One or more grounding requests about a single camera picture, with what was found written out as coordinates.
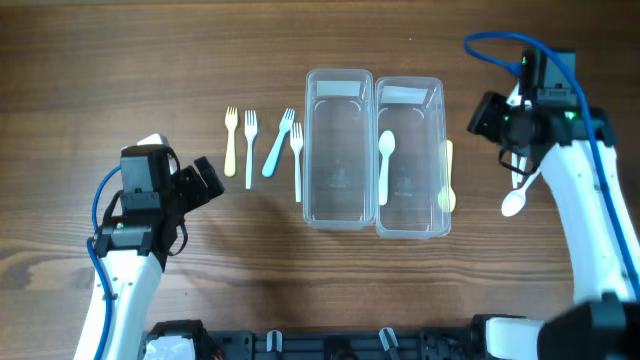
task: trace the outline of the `cutlery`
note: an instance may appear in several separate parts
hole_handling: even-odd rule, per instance
[[[525,181],[524,185],[518,190],[513,190],[502,201],[502,215],[505,217],[513,216],[524,208],[524,205],[527,203],[527,189],[531,184],[533,184],[533,180],[535,180],[538,175],[540,175],[540,168],[536,170],[533,174],[529,175],[527,181]]]
[[[451,187],[451,167],[453,166],[453,143],[451,140],[447,140],[447,172],[449,173],[449,183],[445,185],[438,194],[438,203],[440,208],[445,212],[452,212],[456,207],[456,193]],[[447,198],[445,194],[449,194],[449,203],[447,204]]]
[[[380,136],[378,148],[382,154],[382,165],[380,166],[380,181],[378,182],[378,201],[380,206],[387,203],[389,195],[389,156],[396,148],[396,139],[393,133],[386,130]]]
[[[527,157],[520,156],[516,153],[511,153],[511,165],[524,171],[525,167],[527,166]],[[511,185],[513,185],[514,189],[518,188],[518,185],[520,185],[520,183],[522,182],[522,178],[522,174],[518,174],[515,171],[511,172]]]
[[[291,149],[296,157],[296,202],[300,202],[302,201],[300,192],[300,150],[302,150],[304,137],[302,136],[302,125],[299,122],[294,123],[291,128],[289,143],[291,144]]]
[[[229,106],[224,124],[229,132],[227,155],[224,159],[224,174],[232,177],[236,174],[236,128],[238,127],[238,108]]]
[[[244,112],[244,136],[247,138],[247,170],[245,172],[245,188],[251,189],[251,177],[253,173],[253,140],[258,134],[258,119],[256,112],[247,110]]]
[[[291,130],[291,125],[293,124],[295,115],[296,111],[294,109],[287,109],[284,112],[282,120],[280,121],[278,137],[276,138],[276,142],[273,144],[271,152],[267,157],[267,161],[264,163],[264,167],[262,168],[262,176],[271,177],[276,171],[276,165],[278,163],[278,157],[280,156],[280,150],[282,150],[284,136],[287,135],[287,132],[289,132],[289,130]]]

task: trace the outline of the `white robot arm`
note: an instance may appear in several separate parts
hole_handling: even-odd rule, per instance
[[[616,170],[613,147],[599,143],[608,185],[636,269],[640,268],[640,247]],[[620,301],[633,301],[635,294],[623,266],[602,192],[593,170],[587,141],[571,146],[555,145],[541,163],[542,176],[560,212],[573,268],[574,303],[599,301],[613,293]],[[495,317],[486,323],[487,351],[500,359],[538,359],[538,334],[543,321]]]
[[[221,195],[224,187],[206,158],[180,169],[166,138],[152,135],[122,149],[123,190],[116,193],[96,231],[92,250],[105,273],[110,294],[96,271],[93,295],[74,359],[135,359],[144,323],[170,249],[180,227],[187,242],[184,215]],[[113,210],[120,199],[122,215]],[[110,303],[112,314],[107,315]],[[108,333],[103,330],[109,321]],[[96,354],[101,339],[104,350]]]

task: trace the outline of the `plastic spoon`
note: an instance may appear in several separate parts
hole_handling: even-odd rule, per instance
[[[540,174],[540,168],[536,170],[533,174],[529,175],[527,181],[522,185],[522,187],[518,190],[513,190],[502,201],[502,215],[505,217],[513,216],[522,210],[524,205],[527,203],[527,189],[531,184],[533,184],[533,180],[535,180]]]
[[[389,194],[389,156],[396,148],[396,139],[393,133],[386,130],[380,136],[378,148],[382,154],[382,165],[380,166],[380,181],[378,182],[378,201],[380,206],[387,203]]]
[[[453,143],[451,140],[447,140],[447,171],[449,173],[449,183],[445,185],[440,193],[438,194],[438,203],[440,205],[440,209],[444,212],[452,212],[456,207],[456,193],[453,191],[451,187],[451,167],[453,165]],[[447,204],[447,198],[445,194],[448,192],[449,203]]]

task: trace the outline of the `yellow spoon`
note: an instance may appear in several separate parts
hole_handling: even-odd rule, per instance
[[[445,185],[438,194],[438,204],[444,212],[452,212],[456,207],[456,193],[451,187],[451,167],[453,165],[453,143],[447,140],[447,171],[449,172],[449,183]],[[446,191],[449,192],[449,204],[447,204]]]

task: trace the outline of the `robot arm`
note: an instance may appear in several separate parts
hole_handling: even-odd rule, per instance
[[[609,191],[624,232],[635,268],[640,268],[640,247],[624,203],[613,147],[598,143]],[[620,301],[633,301],[629,276],[623,266],[620,247],[606,211],[593,158],[587,141],[571,146],[554,145],[541,164],[542,176],[560,212],[573,268],[574,303],[601,300],[614,293]]]
[[[558,57],[575,68],[574,53],[565,51]],[[522,65],[521,97],[514,101],[512,93],[507,101],[496,93],[485,94],[468,130],[501,146],[499,161],[510,170],[523,173],[502,162],[507,151],[528,157],[533,163],[530,173],[541,169],[567,239],[577,306],[548,322],[493,317],[485,324],[486,351],[504,359],[602,359],[637,353],[638,347],[630,345],[637,341],[630,339],[638,336],[640,309],[631,302],[640,296],[632,286],[640,268],[640,248],[620,191],[608,119],[603,110],[589,109],[622,245],[600,189],[575,93],[541,52],[525,51]]]
[[[163,137],[156,136],[158,141]],[[146,144],[122,150],[123,190],[116,193],[95,235],[95,253],[110,283],[111,299],[96,272],[89,312],[75,359],[94,357],[105,321],[105,302],[113,314],[101,359],[127,359],[138,354],[144,322],[160,283],[176,228],[187,241],[184,215],[221,195],[224,187],[206,158],[180,169],[173,150],[163,144]],[[122,215],[113,216],[120,199]]]

